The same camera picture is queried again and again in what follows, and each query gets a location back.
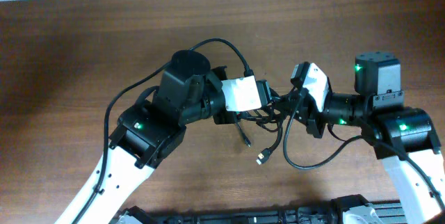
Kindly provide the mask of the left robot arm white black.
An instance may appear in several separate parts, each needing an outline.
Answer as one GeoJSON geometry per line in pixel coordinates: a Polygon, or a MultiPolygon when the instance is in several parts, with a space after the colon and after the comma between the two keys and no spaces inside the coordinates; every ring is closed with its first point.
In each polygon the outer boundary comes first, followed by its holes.
{"type": "Polygon", "coordinates": [[[102,156],[57,223],[109,223],[133,192],[182,142],[187,125],[227,113],[227,73],[199,52],[180,50],[149,76],[119,92],[104,116],[102,156]],[[160,74],[109,129],[114,104],[160,74]]]}

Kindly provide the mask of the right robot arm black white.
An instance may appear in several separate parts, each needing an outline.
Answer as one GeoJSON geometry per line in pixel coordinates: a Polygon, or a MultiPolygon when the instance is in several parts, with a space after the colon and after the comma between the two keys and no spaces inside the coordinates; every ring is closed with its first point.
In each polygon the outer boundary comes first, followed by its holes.
{"type": "Polygon", "coordinates": [[[374,149],[390,176],[408,223],[426,223],[444,213],[444,158],[430,116],[404,105],[401,64],[391,53],[374,51],[355,58],[355,93],[332,91],[313,63],[295,66],[294,89],[276,108],[302,123],[315,138],[332,125],[359,127],[360,139],[374,149]]]}

